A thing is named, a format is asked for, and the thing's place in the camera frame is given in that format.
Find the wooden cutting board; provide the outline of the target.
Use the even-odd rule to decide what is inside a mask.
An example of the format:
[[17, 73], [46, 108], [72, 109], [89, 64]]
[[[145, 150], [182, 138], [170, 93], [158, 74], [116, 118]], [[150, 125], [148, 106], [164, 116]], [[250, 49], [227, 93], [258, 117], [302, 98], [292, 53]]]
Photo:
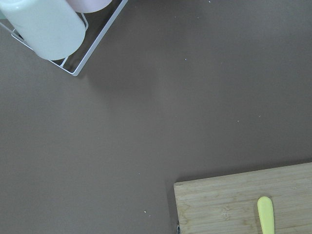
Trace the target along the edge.
[[312, 231], [310, 163], [174, 184], [183, 234], [259, 234], [257, 201], [272, 200], [277, 234]]

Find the pink cup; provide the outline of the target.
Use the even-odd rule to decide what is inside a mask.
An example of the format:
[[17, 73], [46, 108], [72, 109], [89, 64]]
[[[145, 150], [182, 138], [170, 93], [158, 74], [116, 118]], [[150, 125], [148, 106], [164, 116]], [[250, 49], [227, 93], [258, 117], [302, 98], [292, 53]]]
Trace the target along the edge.
[[78, 13], [93, 13], [107, 7], [112, 0], [67, 0], [69, 5]]

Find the yellow plastic knife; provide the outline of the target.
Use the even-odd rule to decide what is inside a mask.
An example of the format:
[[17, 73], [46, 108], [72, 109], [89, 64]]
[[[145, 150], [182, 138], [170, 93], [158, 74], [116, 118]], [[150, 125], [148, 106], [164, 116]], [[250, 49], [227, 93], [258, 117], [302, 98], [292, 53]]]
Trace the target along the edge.
[[275, 234], [272, 200], [267, 196], [260, 197], [257, 201], [257, 209], [262, 233]]

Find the mint green cup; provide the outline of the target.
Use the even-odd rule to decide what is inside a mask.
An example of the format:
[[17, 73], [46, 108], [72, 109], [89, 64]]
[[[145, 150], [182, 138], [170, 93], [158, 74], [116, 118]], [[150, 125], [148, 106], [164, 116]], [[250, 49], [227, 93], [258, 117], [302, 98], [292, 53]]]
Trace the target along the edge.
[[0, 11], [41, 58], [73, 54], [85, 38], [85, 24], [65, 0], [2, 0]]

